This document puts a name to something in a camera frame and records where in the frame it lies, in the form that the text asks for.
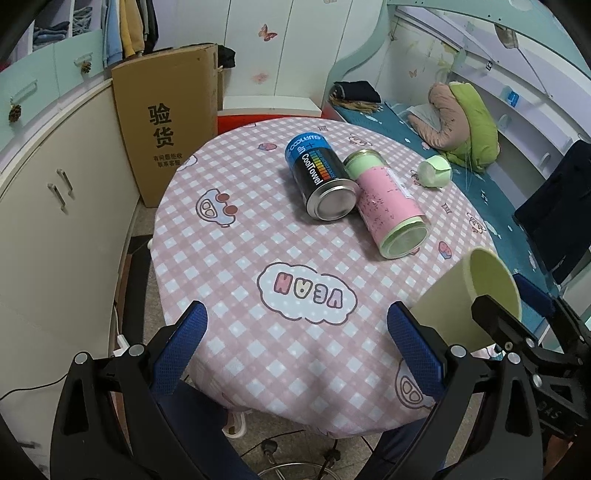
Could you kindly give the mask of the blue black CoolTowel can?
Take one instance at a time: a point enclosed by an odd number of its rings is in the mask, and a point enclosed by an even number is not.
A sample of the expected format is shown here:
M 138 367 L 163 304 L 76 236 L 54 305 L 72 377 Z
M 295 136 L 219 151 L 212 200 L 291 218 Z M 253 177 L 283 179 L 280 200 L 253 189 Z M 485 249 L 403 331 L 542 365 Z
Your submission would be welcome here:
M 337 221 L 355 208 L 360 187 L 324 136 L 314 132 L 295 136 L 287 143 L 284 158 L 311 218 Z

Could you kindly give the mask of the pink checkered tablecloth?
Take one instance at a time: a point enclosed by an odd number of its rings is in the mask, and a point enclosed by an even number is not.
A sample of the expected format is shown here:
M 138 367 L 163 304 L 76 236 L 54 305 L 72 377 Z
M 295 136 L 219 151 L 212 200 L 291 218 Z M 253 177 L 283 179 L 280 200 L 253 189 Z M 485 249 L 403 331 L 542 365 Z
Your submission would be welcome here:
M 430 223 L 419 250 L 383 258 L 363 219 L 312 220 L 284 159 L 301 133 L 341 157 L 381 153 Z M 484 220 L 455 185 L 413 181 L 421 156 L 361 126 L 284 118 L 217 136 L 177 169 L 155 215 L 151 256 L 167 323 L 192 301 L 207 329 L 192 381 L 233 410 L 255 409 L 335 437 L 426 417 L 424 395 L 387 329 L 390 305 L 413 305 L 472 249 L 492 249 Z

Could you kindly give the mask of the red storage box white lid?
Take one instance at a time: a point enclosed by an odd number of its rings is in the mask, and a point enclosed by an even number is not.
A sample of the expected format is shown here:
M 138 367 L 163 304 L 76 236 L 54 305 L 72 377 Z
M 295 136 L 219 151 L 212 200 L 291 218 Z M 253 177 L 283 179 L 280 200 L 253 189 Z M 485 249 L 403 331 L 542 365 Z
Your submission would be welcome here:
M 293 96 L 226 96 L 217 113 L 217 133 L 283 117 L 320 118 L 322 110 L 306 97 Z

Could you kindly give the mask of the folded dark clothes pile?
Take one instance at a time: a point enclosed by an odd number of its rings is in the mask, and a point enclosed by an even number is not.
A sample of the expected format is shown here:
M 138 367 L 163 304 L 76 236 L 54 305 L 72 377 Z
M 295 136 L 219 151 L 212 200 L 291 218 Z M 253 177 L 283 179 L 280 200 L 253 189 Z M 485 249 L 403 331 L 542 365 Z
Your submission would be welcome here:
M 382 98 L 366 80 L 339 81 L 332 84 L 329 91 L 329 102 L 348 110 L 374 113 L 381 108 Z

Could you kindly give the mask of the small brown box with bag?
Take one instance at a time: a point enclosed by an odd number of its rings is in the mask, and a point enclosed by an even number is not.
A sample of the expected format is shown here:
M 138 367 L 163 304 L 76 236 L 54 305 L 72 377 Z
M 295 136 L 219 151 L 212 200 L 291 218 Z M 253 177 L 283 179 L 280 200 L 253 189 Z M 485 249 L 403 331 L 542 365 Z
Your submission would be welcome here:
M 224 73 L 235 68 L 235 50 L 224 45 L 217 45 L 217 110 L 223 108 Z

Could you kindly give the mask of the hanging clothes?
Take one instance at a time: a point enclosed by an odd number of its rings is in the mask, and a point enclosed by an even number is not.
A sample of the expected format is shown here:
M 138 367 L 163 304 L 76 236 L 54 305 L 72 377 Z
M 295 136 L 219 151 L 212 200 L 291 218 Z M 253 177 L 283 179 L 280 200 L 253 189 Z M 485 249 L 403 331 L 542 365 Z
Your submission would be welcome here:
M 101 22 L 105 67 L 155 50 L 159 30 L 152 0 L 104 1 Z

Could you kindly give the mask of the black cloth on chair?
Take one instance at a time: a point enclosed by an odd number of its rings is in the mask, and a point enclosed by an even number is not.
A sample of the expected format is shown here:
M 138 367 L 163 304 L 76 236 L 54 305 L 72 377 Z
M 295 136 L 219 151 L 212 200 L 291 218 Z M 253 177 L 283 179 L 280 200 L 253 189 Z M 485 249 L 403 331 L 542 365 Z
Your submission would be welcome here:
M 590 144 L 576 141 L 514 217 L 546 271 L 563 283 L 590 247 Z

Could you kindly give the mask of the teal patterned bed mattress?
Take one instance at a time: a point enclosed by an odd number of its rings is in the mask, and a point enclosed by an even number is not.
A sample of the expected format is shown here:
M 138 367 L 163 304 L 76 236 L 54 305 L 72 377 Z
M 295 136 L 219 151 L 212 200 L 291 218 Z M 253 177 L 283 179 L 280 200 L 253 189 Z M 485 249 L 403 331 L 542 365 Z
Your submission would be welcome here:
M 325 104 L 324 115 L 339 121 L 373 130 L 405 145 L 424 158 L 436 154 L 408 125 L 404 104 L 382 103 L 374 113 L 362 113 Z M 514 206 L 488 173 L 475 173 L 453 165 L 452 181 L 469 199 L 484 221 L 498 256 L 512 272 L 523 274 L 551 295 L 557 288 L 546 279 L 544 270 L 530 247 L 526 234 L 513 219 Z

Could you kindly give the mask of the large cardboard box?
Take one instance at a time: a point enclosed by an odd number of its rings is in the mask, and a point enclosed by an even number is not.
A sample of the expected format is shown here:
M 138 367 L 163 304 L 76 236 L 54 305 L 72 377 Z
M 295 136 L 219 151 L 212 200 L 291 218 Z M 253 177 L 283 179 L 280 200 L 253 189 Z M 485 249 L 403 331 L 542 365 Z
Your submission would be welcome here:
M 215 44 L 162 50 L 111 70 L 127 157 L 144 205 L 156 207 L 174 172 L 217 135 Z

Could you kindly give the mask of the small pale green cup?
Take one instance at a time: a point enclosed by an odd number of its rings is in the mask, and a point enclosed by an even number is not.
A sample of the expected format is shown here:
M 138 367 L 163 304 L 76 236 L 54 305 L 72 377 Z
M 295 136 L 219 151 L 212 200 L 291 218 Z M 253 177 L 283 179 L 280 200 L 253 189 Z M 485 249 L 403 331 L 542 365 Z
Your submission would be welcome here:
M 444 188 L 452 181 L 453 170 L 445 157 L 434 155 L 419 164 L 417 177 L 423 187 Z

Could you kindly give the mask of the large pale green cup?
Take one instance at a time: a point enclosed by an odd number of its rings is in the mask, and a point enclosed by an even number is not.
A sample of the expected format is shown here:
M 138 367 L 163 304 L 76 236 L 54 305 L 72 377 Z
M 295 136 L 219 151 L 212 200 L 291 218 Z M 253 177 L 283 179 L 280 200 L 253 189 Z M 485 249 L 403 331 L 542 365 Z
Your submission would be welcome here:
M 472 319 L 472 304 L 481 295 L 490 295 L 517 320 L 522 319 L 521 298 L 511 272 L 496 254 L 478 247 L 437 280 L 410 311 L 447 344 L 474 352 L 493 344 Z

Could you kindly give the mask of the pink and green can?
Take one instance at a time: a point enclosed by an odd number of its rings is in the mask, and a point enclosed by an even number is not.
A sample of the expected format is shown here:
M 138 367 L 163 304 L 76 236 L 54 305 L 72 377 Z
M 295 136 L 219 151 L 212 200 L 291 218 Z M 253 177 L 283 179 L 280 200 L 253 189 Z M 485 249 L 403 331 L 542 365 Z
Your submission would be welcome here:
M 362 149 L 349 154 L 344 166 L 360 187 L 356 207 L 380 254 L 398 259 L 417 249 L 429 235 L 427 216 L 385 158 Z

